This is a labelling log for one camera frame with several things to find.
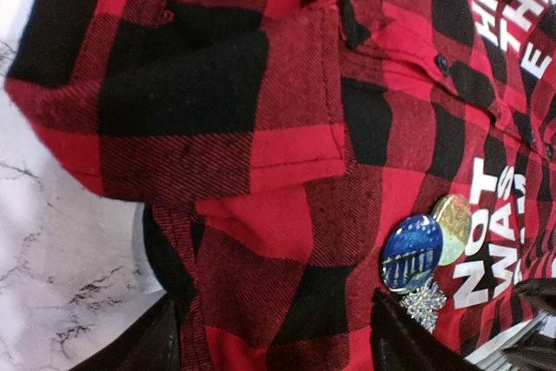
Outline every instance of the plaid shirt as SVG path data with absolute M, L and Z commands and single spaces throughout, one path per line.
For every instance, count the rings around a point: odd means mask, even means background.
M 435 338 L 535 313 L 512 287 L 554 269 L 550 5 L 36 0 L 6 89 L 87 189 L 152 208 L 183 370 L 369 370 L 381 249 L 447 193 L 473 236 Z

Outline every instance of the red and black plaid shirt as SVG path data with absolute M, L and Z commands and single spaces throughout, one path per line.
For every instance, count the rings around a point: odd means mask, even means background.
M 86 188 L 152 208 L 183 370 L 369 370 L 381 249 L 447 193 L 473 236 L 434 336 L 533 316 L 555 51 L 551 0 L 36 0 L 6 89 Z

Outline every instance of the fabric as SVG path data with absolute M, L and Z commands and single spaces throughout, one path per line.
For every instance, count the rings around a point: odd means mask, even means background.
M 183 370 L 374 369 L 381 249 L 446 193 L 473 236 L 434 337 L 465 356 L 553 269 L 553 1 L 36 0 L 6 89 L 84 187 L 152 208 Z

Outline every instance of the silver snowflake pin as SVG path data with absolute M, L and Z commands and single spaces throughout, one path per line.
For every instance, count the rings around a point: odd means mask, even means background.
M 407 309 L 409 315 L 423 328 L 432 333 L 438 320 L 437 310 L 446 305 L 446 296 L 440 290 L 438 283 L 429 278 L 423 287 L 405 295 L 400 305 Z

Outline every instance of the round blue badge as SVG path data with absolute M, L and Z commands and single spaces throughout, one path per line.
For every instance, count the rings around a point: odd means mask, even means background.
M 382 252 L 381 276 L 395 293 L 408 293 L 425 285 L 438 267 L 442 231 L 430 215 L 407 218 L 392 233 Z

